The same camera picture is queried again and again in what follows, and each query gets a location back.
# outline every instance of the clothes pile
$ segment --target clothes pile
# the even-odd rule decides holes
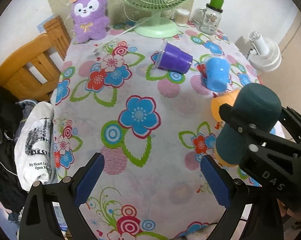
[[[20,224],[28,191],[36,180],[57,182],[52,153],[53,108],[47,102],[19,101],[0,87],[0,208]],[[63,227],[67,227],[56,207]]]

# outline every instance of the yellow bow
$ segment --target yellow bow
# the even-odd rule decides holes
[[[82,24],[80,27],[82,29],[84,29],[84,33],[87,32],[87,31],[90,31],[90,28],[89,27],[92,27],[93,24],[92,23],[87,23],[87,24]]]

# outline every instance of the fan base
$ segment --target fan base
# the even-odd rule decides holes
[[[136,24],[146,20],[140,19]],[[160,18],[160,24],[152,25],[151,20],[135,28],[135,32],[139,35],[150,38],[169,38],[179,33],[176,23],[168,18]]]

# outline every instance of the wallpaper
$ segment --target wallpaper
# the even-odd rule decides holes
[[[193,2],[194,0],[188,0],[187,2],[179,6],[179,8],[184,8],[191,11]],[[74,23],[70,16],[70,0],[48,0],[48,3],[52,9],[52,13],[54,15],[61,16],[69,35],[73,38],[75,36],[75,33],[73,31]],[[140,18],[150,16],[150,12],[133,8],[124,3],[123,0],[108,0],[107,16],[110,19],[111,25],[128,21],[124,14],[124,10],[126,11],[127,16],[135,21],[139,20]],[[164,11],[163,13],[166,15],[171,15],[173,13],[173,10]]]

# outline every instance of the wooden chair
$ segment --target wooden chair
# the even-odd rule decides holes
[[[17,49],[0,66],[0,86],[9,90],[19,100],[26,98],[49,101],[49,94],[58,84],[60,71],[46,51],[54,47],[64,60],[70,36],[60,16],[44,24],[47,33]],[[47,80],[41,84],[25,65],[30,62]]]

